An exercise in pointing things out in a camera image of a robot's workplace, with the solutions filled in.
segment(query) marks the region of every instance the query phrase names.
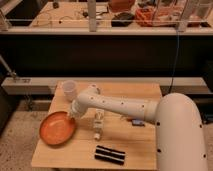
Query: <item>white cup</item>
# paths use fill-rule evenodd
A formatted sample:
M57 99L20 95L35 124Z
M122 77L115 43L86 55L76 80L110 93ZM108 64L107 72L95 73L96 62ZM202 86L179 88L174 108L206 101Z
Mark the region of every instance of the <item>white cup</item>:
M77 97L76 83L73 80L62 82L62 90L67 100L72 101Z

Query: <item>small white object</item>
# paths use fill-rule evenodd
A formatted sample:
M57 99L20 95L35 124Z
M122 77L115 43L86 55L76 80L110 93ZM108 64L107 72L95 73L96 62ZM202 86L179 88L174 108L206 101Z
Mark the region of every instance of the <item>small white object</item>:
M76 83L73 80L62 82L62 90L67 100L72 101L77 97Z
M94 139L99 141L101 139L101 134L100 133L95 133L94 134Z
M102 20L102 18L103 18L103 17L102 17L101 15L97 15L97 16L96 16L96 19L97 19L97 20Z
M104 126L104 110L96 109L95 118L93 122L94 139L99 141L103 132Z

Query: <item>metal bar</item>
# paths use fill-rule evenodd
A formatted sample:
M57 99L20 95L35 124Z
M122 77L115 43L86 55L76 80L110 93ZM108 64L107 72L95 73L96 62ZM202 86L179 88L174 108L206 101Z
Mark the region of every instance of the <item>metal bar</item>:
M8 74L13 78L14 81L18 80L18 76L17 74L11 70L11 68L9 67L9 65L7 64L7 62L4 60L4 58L2 57L2 55L0 54L0 62L3 64L3 66L5 67L5 69L7 70Z
M96 32L96 0L87 0L88 13L89 13L89 31Z

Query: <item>black object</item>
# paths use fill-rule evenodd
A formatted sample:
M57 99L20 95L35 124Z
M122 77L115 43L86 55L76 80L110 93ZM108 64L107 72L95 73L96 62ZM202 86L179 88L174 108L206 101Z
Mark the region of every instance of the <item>black object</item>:
M126 27L132 23L134 18L135 16L133 14L122 12L112 19L111 25L112 27Z
M208 88L213 92L213 61L206 61L204 65L203 79Z
M84 11L82 15L84 16L84 18L87 18L89 14L88 12Z
M125 160L125 152L98 145L95 150L95 159L123 165Z
M58 0L53 0L53 8L54 9L59 8Z

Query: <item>orange container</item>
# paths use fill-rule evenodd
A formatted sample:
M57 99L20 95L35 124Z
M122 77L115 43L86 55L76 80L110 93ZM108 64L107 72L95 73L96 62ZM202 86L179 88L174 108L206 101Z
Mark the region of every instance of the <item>orange container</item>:
M112 12L130 11L135 0L109 0L109 9Z

